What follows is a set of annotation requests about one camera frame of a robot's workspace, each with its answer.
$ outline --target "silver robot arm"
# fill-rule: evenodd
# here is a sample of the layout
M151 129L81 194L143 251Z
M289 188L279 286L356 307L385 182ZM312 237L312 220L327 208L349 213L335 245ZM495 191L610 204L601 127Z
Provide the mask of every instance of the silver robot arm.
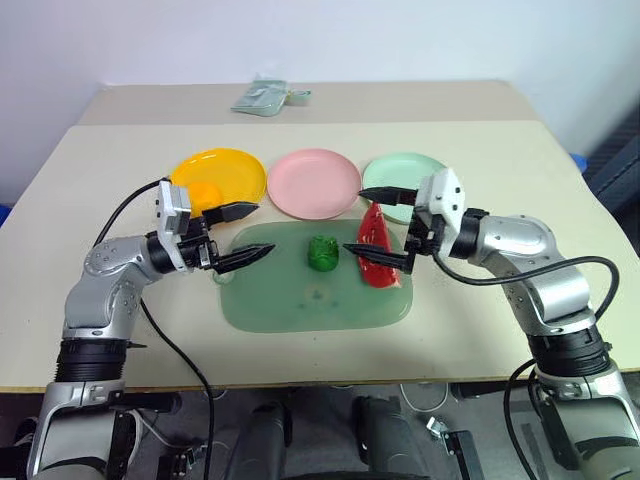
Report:
M553 233L537 219L464 211L464 191L450 169L425 178L417 191L381 187L360 194L379 203L414 205L407 254L345 245L406 273L416 255L433 255L448 275L482 285L452 272L443 259L466 259L498 278L564 260ZM640 478L640 422L609 358L610 346L598 332L585 278L575 266L567 266L505 283L503 289L536 362L538 410L556 461L582 470L588 479Z
M122 370L144 287L172 271L249 265L273 245L251 245L220 256L208 230L257 208L239 202L190 219L185 188L161 181L158 229L146 236L96 245L65 304L55 380L47 386L34 435L27 477L123 478L137 448L134 413L119 402Z

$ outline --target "black cable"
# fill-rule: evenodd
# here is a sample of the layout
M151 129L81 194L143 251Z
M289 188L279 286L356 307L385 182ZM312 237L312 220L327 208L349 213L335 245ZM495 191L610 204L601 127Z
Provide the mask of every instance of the black cable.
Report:
M609 291L605 295L604 300L602 301L602 304L600 305L598 310L596 310L596 314L595 314L596 319L599 319L600 317L602 317L602 315L607 310L607 308L609 308L609 305L611 305L611 302L613 301L613 297L615 297L616 292L618 291L618 286L620 285L620 272L618 271L618 267L611 260L604 257L585 256L585 257L570 258L568 260L562 260L560 262L556 262L551 265L546 265L541 268L536 268L535 270L519 273L511 277L498 277L498 278L469 278L469 277L460 275L459 273L456 273L453 270L451 270L449 267L447 267L447 265L444 263L442 258L440 258L440 256L438 255L438 253L435 253L433 255L433 260L436 262L436 265L440 267L440 270L442 270L444 273L446 273L448 276L450 276L454 280L457 280L462 283L466 283L467 285L475 285L478 287L484 287L488 285L504 285L505 283L521 282L522 280L527 280L532 277L544 275L545 273L555 272L556 270L560 270L561 268L571 267L574 265L579 265L581 263L599 263L601 265L606 266L609 269L609 272L611 273L611 283L609 285Z
M531 480L537 480L537 478L535 473L533 473L533 469L531 468L531 465L529 465L529 461L527 460L527 457L524 455L524 452L522 451L522 447L520 446L520 442L518 442L518 437L516 436L516 432L513 428L513 422L511 420L511 403L510 402L511 402L511 390L513 389L513 386L517 378L527 368L531 367L532 365L535 365L535 363L536 361L534 359L527 360L518 368L516 368L516 370L509 377L509 380L507 380L507 385L505 386L505 389L504 389L504 397L502 399L504 421L507 424L507 433L509 434L509 439L513 444L513 448L516 451L516 455L518 455L518 458L520 459L522 468L524 468L524 471L527 473L527 476Z
M534 383L536 381L536 369L532 368L531 373L529 373L529 378L527 379L527 393L529 394L529 401L531 402L531 406L536 411L538 417L540 417L540 409L538 408L538 402L536 402Z
M95 247L100 242L102 242L102 240L104 240L104 237L109 232L109 229L113 226L114 222L116 221L118 216L122 213L122 211L127 207L127 205L129 205L135 198L139 197L147 190L151 190L152 188L157 187L162 180L166 180L166 178L161 178L151 183L147 183L146 185L137 189L127 198L125 198L124 201L120 205L118 205L118 208L116 208L115 211L111 214L111 217L109 217L109 220L107 220L107 223L105 223L104 227L102 227L102 230L98 234L98 238L96 239L93 246ZM149 323L151 324L153 329L156 331L158 336L162 340L164 340L165 343L169 345L169 347L171 347L171 349L174 352L176 352L185 361L187 365L189 365L189 368L193 371L193 373L195 373L195 375L198 377L198 379L202 383L205 391L207 392L207 397L209 399L209 434L207 437L207 453L205 454L206 456L204 459L203 477L205 480L208 480L209 471L211 470L211 451L213 450L213 431L215 426L214 404L213 404L214 396L213 396L213 391L211 389L211 385L209 384L207 377L204 376L204 374L200 371L200 369L196 366L196 364L193 363L193 361L189 358L189 356L186 353L184 353L180 349L180 347L178 347L175 343L173 343L173 341L158 326L158 324L153 319L151 312L149 312L149 309L147 308L147 305L144 303L144 300L142 300L142 298L140 299L140 306L142 307L142 311L146 315L147 320L149 320Z

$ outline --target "green vegetable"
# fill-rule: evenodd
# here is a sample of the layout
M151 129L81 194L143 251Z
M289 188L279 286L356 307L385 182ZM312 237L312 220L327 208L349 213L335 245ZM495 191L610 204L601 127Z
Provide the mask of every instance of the green vegetable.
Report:
M309 242L309 266L319 272L329 272L338 266L338 242L335 237L317 235Z

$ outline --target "pink plate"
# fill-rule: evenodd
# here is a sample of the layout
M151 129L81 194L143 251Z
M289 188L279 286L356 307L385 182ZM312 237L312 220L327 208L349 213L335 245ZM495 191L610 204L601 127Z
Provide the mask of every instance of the pink plate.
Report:
M276 206L303 220L324 220L348 210L358 198L362 179L356 166L322 148L298 150L269 171L267 190Z

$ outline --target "table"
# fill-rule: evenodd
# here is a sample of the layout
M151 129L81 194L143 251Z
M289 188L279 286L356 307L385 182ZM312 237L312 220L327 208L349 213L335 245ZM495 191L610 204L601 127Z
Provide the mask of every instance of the table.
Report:
M635 345L640 325L634 321L640 262L569 156L508 85L312 85L317 95L305 107L309 110L292 107L271 119L226 112L237 96L229 92L239 95L240 86L193 87L202 90L199 98L209 92L216 101L207 115L198 111L191 119L185 111L175 117L167 112L180 110L185 96L198 97L180 90L192 87L122 88L123 98L113 102L105 96L118 97L118 89L96 98L0 229L1 391L40 391L53 378L66 295L77 282L98 231L120 201L138 186L166 175L192 153L216 146L246 150L267 168L283 154L311 146L340 152L361 170L373 157L398 150L439 159L456 171L468 206L498 215L538 217L554 231L566 257L603 255L618 264L622 284L600 328L613 343L612 355L620 368L640 369ZM146 93L132 93L135 90ZM363 91L374 94L368 97ZM367 111L381 92L391 96L398 91L411 91L412 97L424 92L423 100L417 101L423 120L407 104L402 108L411 121L406 122L393 110L398 106L371 110L367 118L356 114ZM323 97L331 98L340 110L338 123L330 121L331 111L323 109ZM501 103L492 105L487 97ZM425 98L432 102L431 110ZM459 105L461 98L468 100L468 109ZM115 107L101 104L126 104L130 112L122 108L117 118ZM189 108L197 105L207 108L204 100L194 100ZM181 124L169 124L172 118ZM112 235L154 230L154 199L149 193L134 202L116 222ZM358 202L342 218L360 218L364 210ZM257 212L216 228L214 238L224 248L249 225L283 220L290 219L265 197ZM390 226L404 238L406 227ZM466 275L485 275L461 261L450 260L450 265ZM598 304L609 282L606 270L591 265L580 269ZM499 287L458 284L426 258L416 264L410 313L394 325L377 329L243 332L223 318L216 289L208 272L176 273L144 293L158 323L216 386L494 380L506 378L529 357L525 335ZM132 339L148 348L129 351L125 367L129 387L171 390L198 385L143 318Z

